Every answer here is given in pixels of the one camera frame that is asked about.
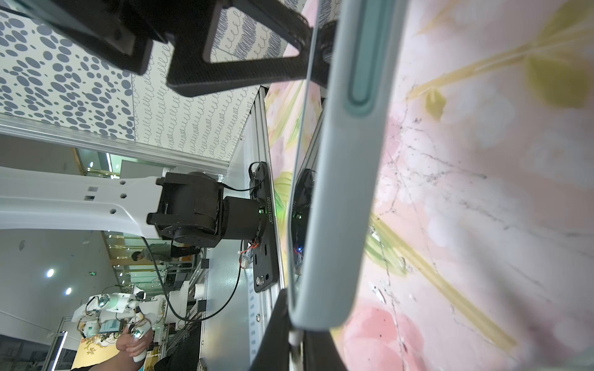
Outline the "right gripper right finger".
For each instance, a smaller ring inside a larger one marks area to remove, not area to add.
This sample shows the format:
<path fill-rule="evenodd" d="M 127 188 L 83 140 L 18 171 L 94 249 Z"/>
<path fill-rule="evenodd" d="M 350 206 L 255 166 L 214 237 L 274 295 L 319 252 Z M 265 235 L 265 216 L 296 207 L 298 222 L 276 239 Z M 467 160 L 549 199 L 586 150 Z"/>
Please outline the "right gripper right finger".
<path fill-rule="evenodd" d="M 303 351 L 306 371 L 347 371 L 329 331 L 305 331 Z"/>

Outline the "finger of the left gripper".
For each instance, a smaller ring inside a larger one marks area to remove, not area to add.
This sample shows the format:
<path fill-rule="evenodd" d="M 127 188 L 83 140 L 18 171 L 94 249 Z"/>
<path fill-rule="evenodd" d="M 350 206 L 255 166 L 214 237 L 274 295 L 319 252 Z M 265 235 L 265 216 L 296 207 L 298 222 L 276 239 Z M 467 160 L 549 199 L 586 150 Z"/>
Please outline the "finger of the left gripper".
<path fill-rule="evenodd" d="M 294 80 L 328 84 L 337 22 L 282 1 L 175 1 L 167 86 L 197 97 Z"/>

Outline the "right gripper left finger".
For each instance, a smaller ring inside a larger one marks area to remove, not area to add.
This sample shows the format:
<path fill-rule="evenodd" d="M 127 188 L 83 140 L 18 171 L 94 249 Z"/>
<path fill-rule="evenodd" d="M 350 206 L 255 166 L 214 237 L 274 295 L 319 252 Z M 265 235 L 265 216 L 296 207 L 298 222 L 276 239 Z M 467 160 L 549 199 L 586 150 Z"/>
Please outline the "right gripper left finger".
<path fill-rule="evenodd" d="M 289 329 L 288 291 L 282 289 L 250 371 L 289 371 Z"/>

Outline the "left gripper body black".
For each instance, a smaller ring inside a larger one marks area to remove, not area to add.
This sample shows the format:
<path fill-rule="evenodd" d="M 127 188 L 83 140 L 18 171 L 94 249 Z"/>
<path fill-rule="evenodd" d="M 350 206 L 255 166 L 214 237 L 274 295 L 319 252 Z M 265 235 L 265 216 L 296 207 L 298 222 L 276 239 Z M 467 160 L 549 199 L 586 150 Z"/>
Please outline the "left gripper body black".
<path fill-rule="evenodd" d="M 153 43 L 176 42 L 183 31 L 212 19 L 215 1 L 10 1 L 89 53 L 142 75 Z"/>

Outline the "phone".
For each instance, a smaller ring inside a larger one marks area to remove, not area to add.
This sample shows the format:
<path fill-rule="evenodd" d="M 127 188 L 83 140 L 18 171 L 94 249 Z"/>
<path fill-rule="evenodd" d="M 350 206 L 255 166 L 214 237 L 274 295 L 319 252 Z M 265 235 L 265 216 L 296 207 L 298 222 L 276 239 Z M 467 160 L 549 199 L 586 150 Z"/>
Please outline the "phone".
<path fill-rule="evenodd" d="M 353 307 L 407 12 L 406 1 L 345 1 L 314 29 L 306 86 L 326 98 L 299 141 L 288 217 L 297 329 L 335 328 Z"/>

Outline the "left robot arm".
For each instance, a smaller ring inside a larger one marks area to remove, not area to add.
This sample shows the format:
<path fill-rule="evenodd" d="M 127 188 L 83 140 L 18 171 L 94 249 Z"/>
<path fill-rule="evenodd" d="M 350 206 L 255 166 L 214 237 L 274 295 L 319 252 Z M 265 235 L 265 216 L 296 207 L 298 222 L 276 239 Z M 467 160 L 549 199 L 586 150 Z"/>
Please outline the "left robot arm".
<path fill-rule="evenodd" d="M 235 8 L 297 49 L 294 57 L 214 63 L 220 14 Z M 144 74 L 154 41 L 171 43 L 167 87 L 183 97 L 302 80 L 326 85 L 324 55 L 336 23 L 316 26 L 278 1 L 24 1 L 33 18 L 50 24 L 115 66 Z M 115 230 L 141 237 L 202 237 L 215 246 L 224 234 L 223 184 L 209 176 L 106 179 L 1 170 L 4 229 Z"/>

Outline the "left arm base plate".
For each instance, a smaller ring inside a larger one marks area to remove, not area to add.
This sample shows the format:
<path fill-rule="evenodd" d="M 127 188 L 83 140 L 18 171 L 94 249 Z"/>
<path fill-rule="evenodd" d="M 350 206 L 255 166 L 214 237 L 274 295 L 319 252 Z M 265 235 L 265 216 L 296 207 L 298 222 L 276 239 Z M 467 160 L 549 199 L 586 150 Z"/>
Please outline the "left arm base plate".
<path fill-rule="evenodd" d="M 250 198 L 258 202 L 260 219 L 258 235 L 252 248 L 254 289 L 257 293 L 270 289 L 279 281 L 275 194 L 272 174 L 266 162 L 253 162 L 248 168 Z"/>

